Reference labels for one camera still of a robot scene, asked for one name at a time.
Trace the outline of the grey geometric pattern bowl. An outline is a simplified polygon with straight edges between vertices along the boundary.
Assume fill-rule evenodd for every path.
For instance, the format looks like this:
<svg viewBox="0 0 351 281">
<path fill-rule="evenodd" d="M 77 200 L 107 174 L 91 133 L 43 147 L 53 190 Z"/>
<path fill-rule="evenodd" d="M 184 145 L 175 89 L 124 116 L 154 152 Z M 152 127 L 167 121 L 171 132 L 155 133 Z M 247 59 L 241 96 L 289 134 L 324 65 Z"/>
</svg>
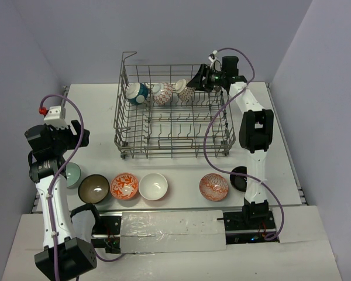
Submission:
<svg viewBox="0 0 351 281">
<path fill-rule="evenodd" d="M 188 100 L 194 95 L 195 88 L 188 87 L 188 80 L 187 79 L 180 79 L 176 82 L 174 88 L 178 98 L 182 102 L 188 102 Z"/>
</svg>

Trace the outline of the white bowl red diamond pattern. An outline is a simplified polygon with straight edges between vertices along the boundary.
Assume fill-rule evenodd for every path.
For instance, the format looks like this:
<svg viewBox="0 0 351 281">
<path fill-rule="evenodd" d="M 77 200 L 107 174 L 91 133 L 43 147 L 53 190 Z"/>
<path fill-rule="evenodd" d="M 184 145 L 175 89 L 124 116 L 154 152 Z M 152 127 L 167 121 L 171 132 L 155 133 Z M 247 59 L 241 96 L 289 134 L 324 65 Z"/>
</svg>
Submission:
<svg viewBox="0 0 351 281">
<path fill-rule="evenodd" d="M 154 102 L 159 105 L 165 105 L 171 100 L 174 87 L 170 83 L 157 83 L 152 88 Z"/>
</svg>

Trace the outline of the blue triangle pattern bowl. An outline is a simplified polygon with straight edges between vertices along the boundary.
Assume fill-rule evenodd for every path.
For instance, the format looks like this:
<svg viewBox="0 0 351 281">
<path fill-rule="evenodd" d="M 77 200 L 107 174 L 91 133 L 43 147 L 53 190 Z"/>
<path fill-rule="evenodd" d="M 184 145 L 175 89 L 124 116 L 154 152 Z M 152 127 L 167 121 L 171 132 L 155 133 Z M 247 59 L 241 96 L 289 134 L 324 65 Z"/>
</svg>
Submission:
<svg viewBox="0 0 351 281">
<path fill-rule="evenodd" d="M 149 94 L 149 89 L 143 83 L 133 83 L 126 90 L 126 99 L 132 105 L 141 105 L 143 104 Z"/>
</svg>

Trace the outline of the orange floral pattern bowl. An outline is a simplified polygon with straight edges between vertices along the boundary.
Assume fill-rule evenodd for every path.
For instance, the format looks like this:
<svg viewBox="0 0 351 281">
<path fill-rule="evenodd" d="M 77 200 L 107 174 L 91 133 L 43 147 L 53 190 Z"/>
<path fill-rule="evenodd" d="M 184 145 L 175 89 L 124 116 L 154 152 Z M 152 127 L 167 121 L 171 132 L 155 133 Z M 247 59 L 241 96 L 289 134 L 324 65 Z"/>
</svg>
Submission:
<svg viewBox="0 0 351 281">
<path fill-rule="evenodd" d="M 131 173 L 118 174 L 110 184 L 111 195 L 118 200 L 131 200 L 139 189 L 139 181 Z"/>
</svg>

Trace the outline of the plain white bowl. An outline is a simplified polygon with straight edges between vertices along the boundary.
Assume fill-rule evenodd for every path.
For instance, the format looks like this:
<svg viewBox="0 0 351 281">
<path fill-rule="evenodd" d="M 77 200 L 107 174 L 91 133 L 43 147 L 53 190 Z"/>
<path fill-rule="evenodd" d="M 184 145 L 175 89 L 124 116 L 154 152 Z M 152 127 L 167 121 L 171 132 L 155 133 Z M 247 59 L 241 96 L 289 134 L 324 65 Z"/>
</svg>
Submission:
<svg viewBox="0 0 351 281">
<path fill-rule="evenodd" d="M 163 198 L 168 190 L 168 182 L 160 173 L 149 173 L 139 182 L 139 193 L 147 200 L 156 201 Z"/>
</svg>

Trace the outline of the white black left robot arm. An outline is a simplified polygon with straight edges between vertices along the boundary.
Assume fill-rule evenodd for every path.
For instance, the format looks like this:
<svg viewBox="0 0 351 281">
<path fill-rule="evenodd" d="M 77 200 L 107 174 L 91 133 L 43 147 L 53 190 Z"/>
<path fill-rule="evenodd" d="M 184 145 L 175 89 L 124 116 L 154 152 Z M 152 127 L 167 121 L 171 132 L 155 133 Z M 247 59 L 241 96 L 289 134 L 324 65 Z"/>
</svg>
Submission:
<svg viewBox="0 0 351 281">
<path fill-rule="evenodd" d="M 43 124 L 25 132 L 31 147 L 29 177 L 39 193 L 44 222 L 43 250 L 35 255 L 35 265 L 49 280 L 78 279 L 97 266 L 91 239 L 103 220 L 91 203 L 69 209 L 68 161 L 63 157 L 68 150 L 86 147 L 89 135 L 77 120 L 63 129 Z"/>
</svg>

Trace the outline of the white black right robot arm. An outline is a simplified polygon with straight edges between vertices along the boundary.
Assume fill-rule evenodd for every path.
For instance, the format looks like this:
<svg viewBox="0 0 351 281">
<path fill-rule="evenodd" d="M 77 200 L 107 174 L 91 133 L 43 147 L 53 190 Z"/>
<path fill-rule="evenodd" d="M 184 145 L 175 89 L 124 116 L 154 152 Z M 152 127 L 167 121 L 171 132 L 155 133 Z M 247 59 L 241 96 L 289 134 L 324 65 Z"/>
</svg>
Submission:
<svg viewBox="0 0 351 281">
<path fill-rule="evenodd" d="M 211 119 L 203 140 L 206 156 L 206 141 L 214 121 L 223 114 L 225 108 L 236 101 L 243 114 L 239 129 L 239 144 L 249 152 L 249 160 L 244 172 L 231 171 L 232 183 L 246 183 L 241 221 L 249 229 L 257 228 L 269 216 L 269 203 L 263 183 L 267 151 L 273 140 L 274 112 L 265 109 L 248 89 L 249 81 L 239 75 L 236 56 L 217 58 L 217 52 L 209 55 L 210 64 L 202 64 L 194 78 L 187 84 L 198 91 L 212 91 L 223 88 L 229 99 Z"/>
</svg>

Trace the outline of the pale green bowl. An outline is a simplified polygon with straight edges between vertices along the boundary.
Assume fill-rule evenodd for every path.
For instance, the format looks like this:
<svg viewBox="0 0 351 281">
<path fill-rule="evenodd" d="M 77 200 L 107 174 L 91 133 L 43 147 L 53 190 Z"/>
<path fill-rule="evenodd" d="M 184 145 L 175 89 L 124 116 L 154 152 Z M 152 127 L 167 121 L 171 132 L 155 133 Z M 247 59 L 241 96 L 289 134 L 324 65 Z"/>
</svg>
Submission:
<svg viewBox="0 0 351 281">
<path fill-rule="evenodd" d="M 74 188 L 81 177 L 81 169 L 78 164 L 69 162 L 66 165 L 67 188 Z"/>
</svg>

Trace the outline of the dark bowl beige inside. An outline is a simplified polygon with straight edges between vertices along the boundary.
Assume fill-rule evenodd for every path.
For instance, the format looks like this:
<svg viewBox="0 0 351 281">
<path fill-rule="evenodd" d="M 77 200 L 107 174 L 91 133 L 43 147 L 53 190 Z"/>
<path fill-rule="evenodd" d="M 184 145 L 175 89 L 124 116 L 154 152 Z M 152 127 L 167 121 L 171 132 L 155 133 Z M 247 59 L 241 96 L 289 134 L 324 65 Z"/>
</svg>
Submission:
<svg viewBox="0 0 351 281">
<path fill-rule="evenodd" d="M 84 203 L 98 204 L 109 193 L 109 181 L 100 174 L 87 176 L 78 187 L 78 196 Z"/>
</svg>

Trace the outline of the orange diamond pattern bowl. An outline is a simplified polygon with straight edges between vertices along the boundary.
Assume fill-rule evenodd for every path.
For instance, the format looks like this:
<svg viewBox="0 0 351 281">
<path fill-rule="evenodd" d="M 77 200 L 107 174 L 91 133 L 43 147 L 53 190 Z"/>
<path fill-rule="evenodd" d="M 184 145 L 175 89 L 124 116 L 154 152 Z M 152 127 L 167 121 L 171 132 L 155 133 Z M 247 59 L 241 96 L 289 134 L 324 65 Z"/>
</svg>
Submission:
<svg viewBox="0 0 351 281">
<path fill-rule="evenodd" d="M 209 201 L 222 201 L 228 195 L 229 186 L 221 175 L 210 173 L 200 180 L 199 191 Z"/>
</svg>

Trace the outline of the black bowl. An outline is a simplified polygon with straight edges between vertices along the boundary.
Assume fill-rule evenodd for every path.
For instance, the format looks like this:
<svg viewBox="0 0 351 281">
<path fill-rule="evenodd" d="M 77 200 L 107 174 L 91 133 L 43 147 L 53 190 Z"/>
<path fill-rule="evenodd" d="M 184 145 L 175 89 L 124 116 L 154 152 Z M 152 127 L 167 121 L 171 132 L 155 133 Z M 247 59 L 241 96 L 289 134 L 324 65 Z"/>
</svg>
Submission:
<svg viewBox="0 0 351 281">
<path fill-rule="evenodd" d="M 247 173 L 247 167 L 238 166 L 232 170 L 233 173 Z M 247 189 L 247 178 L 245 176 L 238 176 L 235 174 L 230 174 L 230 183 L 238 191 L 245 193 Z"/>
</svg>

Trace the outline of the grey taped cover panel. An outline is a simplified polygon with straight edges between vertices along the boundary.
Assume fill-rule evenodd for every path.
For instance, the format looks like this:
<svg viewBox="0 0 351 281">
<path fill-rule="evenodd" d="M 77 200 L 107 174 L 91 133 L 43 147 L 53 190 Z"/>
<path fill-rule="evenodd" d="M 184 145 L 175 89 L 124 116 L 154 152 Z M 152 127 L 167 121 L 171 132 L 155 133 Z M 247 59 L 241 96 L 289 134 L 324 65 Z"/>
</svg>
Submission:
<svg viewBox="0 0 351 281">
<path fill-rule="evenodd" d="M 123 213 L 122 253 L 210 252 L 226 249 L 221 210 Z"/>
</svg>

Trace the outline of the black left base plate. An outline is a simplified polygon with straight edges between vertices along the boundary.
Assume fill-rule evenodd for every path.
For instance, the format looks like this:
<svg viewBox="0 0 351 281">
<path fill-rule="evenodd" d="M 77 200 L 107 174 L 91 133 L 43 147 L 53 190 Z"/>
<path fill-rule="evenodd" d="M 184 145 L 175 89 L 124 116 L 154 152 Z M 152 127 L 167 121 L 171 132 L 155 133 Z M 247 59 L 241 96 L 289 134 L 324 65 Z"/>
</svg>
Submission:
<svg viewBox="0 0 351 281">
<path fill-rule="evenodd" d="M 121 254 L 121 222 L 121 215 L 100 215 L 92 229 L 91 242 L 94 248 L 103 249 L 105 253 Z"/>
</svg>

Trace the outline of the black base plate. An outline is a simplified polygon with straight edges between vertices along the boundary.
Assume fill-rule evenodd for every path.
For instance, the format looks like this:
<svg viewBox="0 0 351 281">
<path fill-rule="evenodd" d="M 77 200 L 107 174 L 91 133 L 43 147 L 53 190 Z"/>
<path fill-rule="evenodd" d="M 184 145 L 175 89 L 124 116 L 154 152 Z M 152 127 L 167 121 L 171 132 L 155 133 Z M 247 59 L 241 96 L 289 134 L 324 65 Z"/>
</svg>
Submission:
<svg viewBox="0 0 351 281">
<path fill-rule="evenodd" d="M 224 212 L 217 220 L 224 223 L 227 245 L 270 242 L 265 240 L 265 236 L 276 232 L 272 211 L 266 218 L 250 223 L 243 219 L 242 211 Z"/>
<path fill-rule="evenodd" d="M 91 242 L 94 248 L 103 249 L 105 253 L 121 254 L 121 222 L 121 215 L 100 215 L 92 229 Z"/>
</svg>

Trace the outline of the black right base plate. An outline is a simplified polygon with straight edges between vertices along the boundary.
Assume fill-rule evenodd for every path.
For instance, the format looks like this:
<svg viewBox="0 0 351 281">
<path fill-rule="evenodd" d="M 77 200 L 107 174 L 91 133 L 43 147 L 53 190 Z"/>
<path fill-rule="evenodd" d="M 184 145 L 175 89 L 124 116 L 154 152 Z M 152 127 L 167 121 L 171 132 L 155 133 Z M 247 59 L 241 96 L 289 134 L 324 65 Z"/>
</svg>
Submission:
<svg viewBox="0 0 351 281">
<path fill-rule="evenodd" d="M 265 240 L 265 236 L 276 232 L 272 211 L 266 218 L 250 223 L 243 219 L 242 211 L 224 212 L 217 220 L 224 223 L 227 245 L 270 242 Z"/>
</svg>

